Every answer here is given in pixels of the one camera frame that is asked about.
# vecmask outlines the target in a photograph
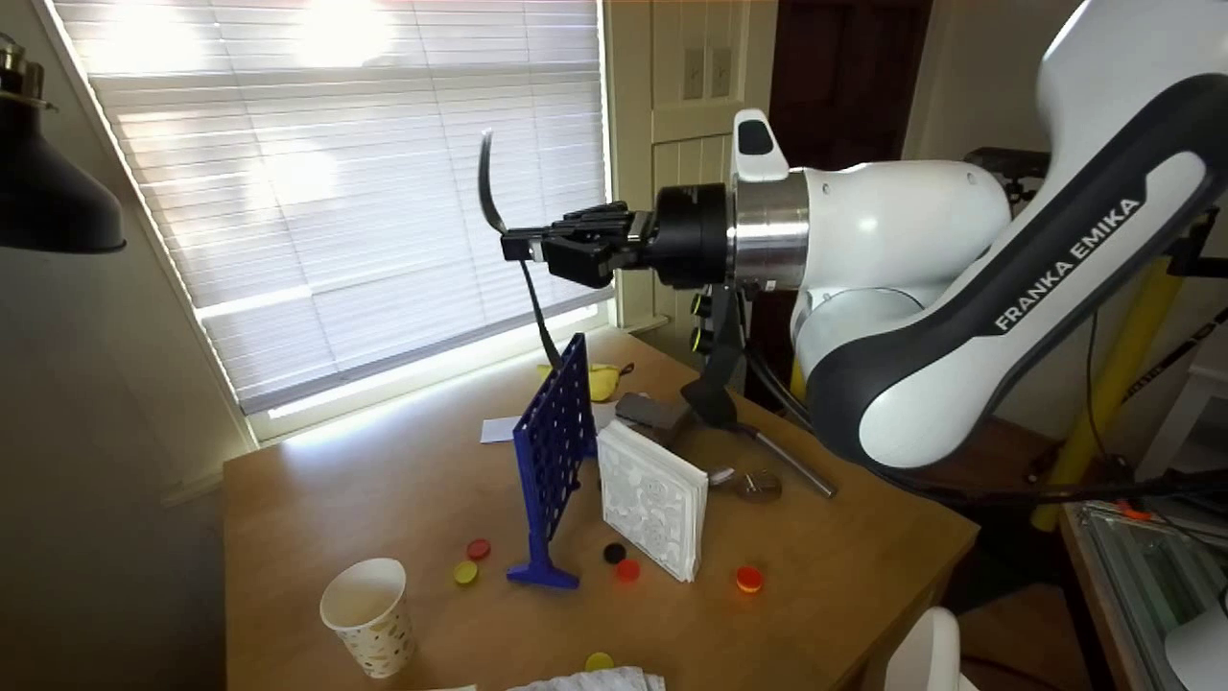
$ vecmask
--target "floor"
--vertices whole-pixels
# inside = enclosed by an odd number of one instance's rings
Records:
[[[963,494],[1029,490],[1029,472],[1046,470],[1050,457],[1051,440],[986,422],[961,457],[915,481]],[[952,508],[984,525],[945,604],[961,614],[966,678],[984,691],[1107,686],[1097,654],[1079,641],[1060,538],[1029,525],[1029,504]]]

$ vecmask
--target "paper cup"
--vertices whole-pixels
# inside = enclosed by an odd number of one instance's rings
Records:
[[[373,678],[397,676],[416,654],[407,568],[377,555],[338,572],[319,594],[319,622],[329,627]]]

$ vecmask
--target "window blinds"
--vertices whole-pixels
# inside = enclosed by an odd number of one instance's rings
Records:
[[[484,132],[507,221],[608,200],[595,0],[56,13],[246,411],[529,316],[478,207]]]

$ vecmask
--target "small red object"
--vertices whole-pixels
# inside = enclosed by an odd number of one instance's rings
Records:
[[[1125,517],[1125,523],[1156,523],[1156,513],[1148,513],[1148,511],[1140,511],[1140,508],[1134,508],[1134,504],[1119,504],[1119,513]]]
[[[763,568],[736,568],[736,593],[755,594],[763,593]]]
[[[635,555],[620,562],[620,564],[615,564],[615,576],[620,576],[624,585],[640,580],[640,562],[635,562]]]
[[[492,543],[488,543],[488,538],[474,538],[474,543],[464,544],[464,555],[470,555],[470,562],[488,562],[488,555],[492,555]]]

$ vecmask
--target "blue game stand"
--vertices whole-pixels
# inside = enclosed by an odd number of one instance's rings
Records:
[[[581,586],[581,580],[549,562],[552,529],[581,489],[581,459],[595,459],[595,422],[586,406],[586,349],[578,333],[537,388],[529,411],[516,426],[516,459],[524,472],[524,498],[529,517],[529,562],[507,580],[537,586]]]

